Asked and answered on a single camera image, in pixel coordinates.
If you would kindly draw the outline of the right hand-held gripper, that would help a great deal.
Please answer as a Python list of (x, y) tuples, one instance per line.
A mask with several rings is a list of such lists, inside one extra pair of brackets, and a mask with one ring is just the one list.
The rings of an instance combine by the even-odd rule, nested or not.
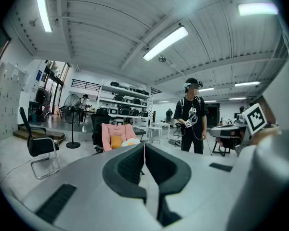
[(238, 126), (238, 135), (235, 137), (239, 139), (239, 143), (235, 146), (235, 151), (239, 156), (243, 148), (250, 145), (254, 135), (265, 127), (265, 116), (261, 106), (256, 103), (238, 114), (236, 125)]

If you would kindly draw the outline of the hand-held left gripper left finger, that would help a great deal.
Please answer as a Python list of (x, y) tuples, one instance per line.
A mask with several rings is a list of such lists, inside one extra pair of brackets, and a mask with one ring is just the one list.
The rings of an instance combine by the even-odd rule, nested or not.
[(65, 231), (160, 231), (139, 185), (144, 145), (76, 160), (30, 191), (24, 205)]

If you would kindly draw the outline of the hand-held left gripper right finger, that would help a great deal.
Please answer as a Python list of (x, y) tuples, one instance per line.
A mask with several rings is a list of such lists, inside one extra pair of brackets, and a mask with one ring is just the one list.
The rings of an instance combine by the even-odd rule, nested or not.
[(165, 231), (226, 231), (235, 188), (235, 160), (145, 145), (145, 164), (158, 185), (157, 220)]

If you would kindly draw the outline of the white fried-egg shaped cushion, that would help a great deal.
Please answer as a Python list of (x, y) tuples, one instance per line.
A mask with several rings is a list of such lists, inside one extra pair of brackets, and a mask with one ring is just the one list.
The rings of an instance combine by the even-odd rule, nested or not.
[(135, 144), (139, 144), (140, 140), (138, 138), (134, 139), (134, 138), (130, 138), (127, 141), (124, 141), (121, 145), (121, 147), (126, 147), (126, 146), (130, 146), (130, 145), (135, 145)]

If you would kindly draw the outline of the orange pillow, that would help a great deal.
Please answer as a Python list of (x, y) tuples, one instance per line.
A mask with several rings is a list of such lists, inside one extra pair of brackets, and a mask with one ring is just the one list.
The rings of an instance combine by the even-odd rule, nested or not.
[(112, 135), (110, 137), (110, 148), (114, 150), (121, 147), (122, 147), (121, 137), (117, 135)]

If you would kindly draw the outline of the black-legged table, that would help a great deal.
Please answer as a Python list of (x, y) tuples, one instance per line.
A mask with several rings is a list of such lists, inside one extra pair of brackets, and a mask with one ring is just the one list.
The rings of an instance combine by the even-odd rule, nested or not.
[(210, 130), (210, 135), (215, 138), (213, 153), (225, 157), (231, 150), (235, 150), (242, 142), (240, 127), (237, 125), (223, 125)]

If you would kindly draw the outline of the low dark metal table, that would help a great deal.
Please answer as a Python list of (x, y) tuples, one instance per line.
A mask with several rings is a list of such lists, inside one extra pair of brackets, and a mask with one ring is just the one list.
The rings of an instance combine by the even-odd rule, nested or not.
[(148, 142), (147, 131), (141, 128), (133, 127), (133, 131), (140, 142)]

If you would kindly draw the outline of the white table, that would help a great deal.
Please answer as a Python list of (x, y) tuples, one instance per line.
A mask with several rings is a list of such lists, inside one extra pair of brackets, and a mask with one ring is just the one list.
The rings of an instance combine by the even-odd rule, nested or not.
[(170, 138), (171, 125), (169, 123), (156, 123), (156, 122), (153, 122), (148, 127), (148, 140), (149, 140), (149, 142), (153, 142), (154, 141), (154, 131), (155, 131), (157, 133), (157, 137), (158, 137), (157, 138), (157, 142), (160, 143), (160, 138), (162, 136), (163, 128), (167, 128), (168, 129), (167, 139), (169, 139)]

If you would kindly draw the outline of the black mesh office chair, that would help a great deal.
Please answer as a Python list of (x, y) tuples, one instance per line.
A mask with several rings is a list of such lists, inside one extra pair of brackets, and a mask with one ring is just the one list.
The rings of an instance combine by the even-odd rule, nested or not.
[(91, 115), (93, 130), (92, 141), (97, 153), (104, 151), (102, 143), (102, 124), (109, 124), (110, 116), (108, 114), (92, 114)]

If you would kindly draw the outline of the person's beige shirt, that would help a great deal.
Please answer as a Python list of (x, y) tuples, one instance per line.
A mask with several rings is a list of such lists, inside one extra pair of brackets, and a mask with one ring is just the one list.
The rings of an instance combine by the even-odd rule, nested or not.
[(289, 59), (263, 97), (279, 132), (255, 149), (226, 231), (289, 231)]

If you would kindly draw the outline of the white shelf rack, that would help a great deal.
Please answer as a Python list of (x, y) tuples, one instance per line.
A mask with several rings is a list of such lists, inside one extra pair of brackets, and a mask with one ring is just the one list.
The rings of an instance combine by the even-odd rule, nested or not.
[(108, 110), (112, 124), (131, 124), (147, 130), (152, 122), (153, 96), (142, 88), (126, 87), (114, 81), (102, 84), (97, 105)]

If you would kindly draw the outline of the black cantilever chair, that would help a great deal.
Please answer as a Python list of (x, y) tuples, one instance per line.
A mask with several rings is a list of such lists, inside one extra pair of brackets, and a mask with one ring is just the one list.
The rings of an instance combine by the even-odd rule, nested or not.
[[(26, 117), (26, 114), (25, 114), (23, 107), (19, 108), (19, 113), (20, 113), (20, 116), (23, 120), (23, 123), (27, 129), (27, 132), (28, 132), (27, 148), (28, 148), (29, 154), (32, 157), (38, 157), (42, 154), (47, 154), (47, 157), (43, 157), (41, 159), (32, 161), (30, 163), (34, 177), (37, 180), (42, 180), (42, 179), (45, 179), (45, 178), (57, 173), (60, 170), (59, 158), (58, 158), (58, 154), (57, 154), (57, 151), (59, 150), (59, 144), (57, 142), (55, 142), (53, 135), (47, 135), (46, 128), (31, 127), (29, 125), (29, 122), (27, 120), (27, 117)], [(44, 135), (43, 136), (34, 136), (33, 135), (34, 130), (41, 130), (44, 132)], [(39, 163), (39, 162), (49, 160), (51, 153), (54, 153), (54, 161), (55, 161), (54, 171), (47, 173), (45, 175), (42, 175), (42, 176), (38, 176), (36, 174), (34, 168), (33, 168), (33, 165), (36, 163)]]

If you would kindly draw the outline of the black balcony railing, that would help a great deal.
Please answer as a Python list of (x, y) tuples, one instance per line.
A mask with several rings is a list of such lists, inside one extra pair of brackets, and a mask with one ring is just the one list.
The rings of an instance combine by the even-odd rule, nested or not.
[(99, 91), (100, 84), (91, 83), (87, 81), (72, 79), (71, 87), (80, 88), (84, 90), (93, 90), (93, 91)]

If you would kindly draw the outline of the wooden step platform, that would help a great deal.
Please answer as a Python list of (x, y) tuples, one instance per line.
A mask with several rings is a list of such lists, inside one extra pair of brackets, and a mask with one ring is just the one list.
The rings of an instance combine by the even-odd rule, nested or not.
[[(13, 135), (27, 141), (30, 134), (25, 126), (20, 126), (18, 127), (17, 131), (13, 132)], [(31, 135), (33, 137), (50, 136), (53, 137), (54, 140), (57, 141), (59, 144), (61, 144), (66, 139), (64, 133), (47, 131), (46, 128), (43, 127), (31, 127)]]

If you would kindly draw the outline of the grey metal lockers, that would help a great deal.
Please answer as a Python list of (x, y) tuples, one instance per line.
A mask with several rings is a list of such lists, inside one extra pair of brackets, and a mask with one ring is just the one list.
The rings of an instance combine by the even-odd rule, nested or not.
[(10, 63), (0, 65), (0, 141), (18, 129), (19, 99), (25, 73)]

